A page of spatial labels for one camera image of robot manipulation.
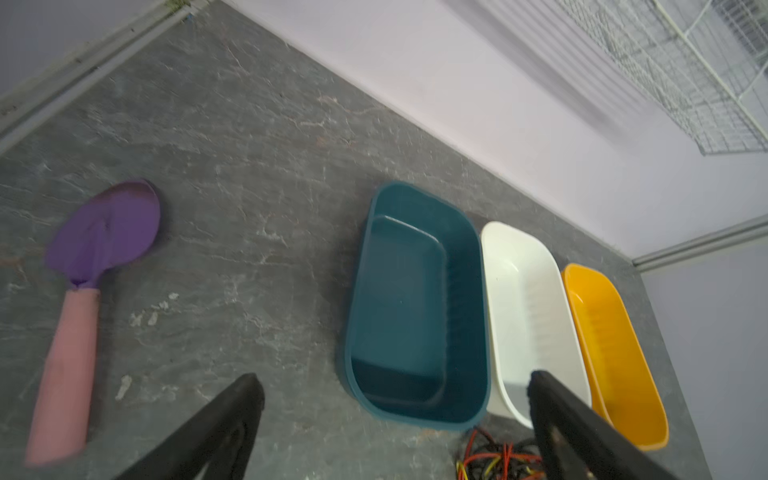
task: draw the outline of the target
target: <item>purple shovel blade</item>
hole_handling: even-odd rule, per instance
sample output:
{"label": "purple shovel blade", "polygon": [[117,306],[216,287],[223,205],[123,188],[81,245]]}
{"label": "purple shovel blade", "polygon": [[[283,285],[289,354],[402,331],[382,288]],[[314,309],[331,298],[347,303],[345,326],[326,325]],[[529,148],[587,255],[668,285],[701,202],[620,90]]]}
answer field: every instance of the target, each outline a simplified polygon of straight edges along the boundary
{"label": "purple shovel blade", "polygon": [[154,242],[160,201],[144,180],[114,185],[78,208],[56,233],[45,264],[77,288],[96,288],[101,274],[131,262]]}

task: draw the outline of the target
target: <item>wire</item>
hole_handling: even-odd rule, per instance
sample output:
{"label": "wire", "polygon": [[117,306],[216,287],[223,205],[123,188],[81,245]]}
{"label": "wire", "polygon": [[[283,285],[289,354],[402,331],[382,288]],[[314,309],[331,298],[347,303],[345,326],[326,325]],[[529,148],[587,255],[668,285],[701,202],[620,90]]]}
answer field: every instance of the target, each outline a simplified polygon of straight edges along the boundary
{"label": "wire", "polygon": [[[477,434],[485,442],[475,447]],[[537,448],[534,439],[517,444],[497,443],[483,429],[473,429],[464,451],[464,461],[456,462],[458,480],[537,480],[545,475],[541,456],[531,453]]]}

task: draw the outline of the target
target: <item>wall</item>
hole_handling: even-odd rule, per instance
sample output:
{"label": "wall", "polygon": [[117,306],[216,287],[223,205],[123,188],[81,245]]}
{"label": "wall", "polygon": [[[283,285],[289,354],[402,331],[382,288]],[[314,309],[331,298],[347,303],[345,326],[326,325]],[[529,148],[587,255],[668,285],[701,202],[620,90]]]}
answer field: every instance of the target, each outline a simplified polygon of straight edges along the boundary
{"label": "wall", "polygon": [[765,478],[768,239],[643,280],[713,477]]}
{"label": "wall", "polygon": [[701,157],[654,110],[610,141],[440,0],[227,0],[628,257],[768,213],[768,155]]}
{"label": "wall", "polygon": [[0,2],[0,97],[157,3],[157,0],[3,0]]}

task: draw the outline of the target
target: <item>yellow plastic tray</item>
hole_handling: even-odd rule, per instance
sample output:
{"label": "yellow plastic tray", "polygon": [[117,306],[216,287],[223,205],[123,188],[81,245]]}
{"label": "yellow plastic tray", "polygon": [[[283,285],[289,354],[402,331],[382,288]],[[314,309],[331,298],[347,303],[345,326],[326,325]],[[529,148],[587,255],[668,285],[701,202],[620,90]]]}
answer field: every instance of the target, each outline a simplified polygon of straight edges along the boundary
{"label": "yellow plastic tray", "polygon": [[602,273],[572,263],[563,270],[592,409],[640,450],[669,441],[669,423],[643,350],[616,287]]}

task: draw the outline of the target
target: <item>plastic tray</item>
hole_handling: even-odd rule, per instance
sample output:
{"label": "plastic tray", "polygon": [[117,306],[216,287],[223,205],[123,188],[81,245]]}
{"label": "plastic tray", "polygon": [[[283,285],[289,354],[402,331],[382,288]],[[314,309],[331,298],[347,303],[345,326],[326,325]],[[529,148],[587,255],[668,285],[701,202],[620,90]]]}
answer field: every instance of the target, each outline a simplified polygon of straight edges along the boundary
{"label": "plastic tray", "polygon": [[371,203],[339,377],[374,415],[463,430],[489,366],[482,251],[469,219],[408,184]]}
{"label": "plastic tray", "polygon": [[482,229],[491,331],[488,411],[531,428],[531,373],[548,370],[591,405],[581,349],[560,270],[536,238],[499,222]]}
{"label": "plastic tray", "polygon": [[664,405],[616,287],[572,263],[563,271],[592,391],[592,408],[640,450],[669,441]]}

